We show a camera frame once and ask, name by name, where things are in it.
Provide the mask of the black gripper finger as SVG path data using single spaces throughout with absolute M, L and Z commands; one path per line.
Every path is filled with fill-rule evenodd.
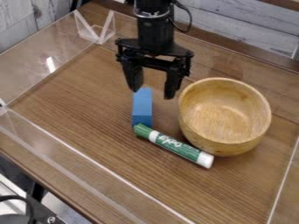
M 136 92 L 144 84 L 143 67 L 129 58 L 121 59 L 121 67 L 125 75 L 125 82 L 129 89 Z
M 176 91 L 180 89 L 183 81 L 181 69 L 177 66 L 171 66 L 167 70 L 164 83 L 164 99 L 171 100 L 175 97 Z

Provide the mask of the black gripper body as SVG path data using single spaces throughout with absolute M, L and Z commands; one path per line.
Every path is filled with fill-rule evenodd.
M 191 74 L 193 52 L 176 43 L 164 49 L 144 49 L 136 38 L 119 38 L 116 40 L 116 61 L 121 64 L 125 76 L 137 74 L 144 67 L 167 71 L 176 65 L 181 76 Z

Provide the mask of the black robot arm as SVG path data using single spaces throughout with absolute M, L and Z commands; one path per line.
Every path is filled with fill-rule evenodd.
M 183 30 L 173 22 L 173 7 L 189 15 L 188 28 Z M 116 61 L 121 64 L 125 82 L 136 92 L 144 84 L 144 70 L 165 72 L 164 98 L 175 97 L 183 78 L 191 74 L 193 52 L 173 41 L 173 30 L 188 32 L 192 16 L 179 0 L 135 0 L 137 38 L 116 40 Z

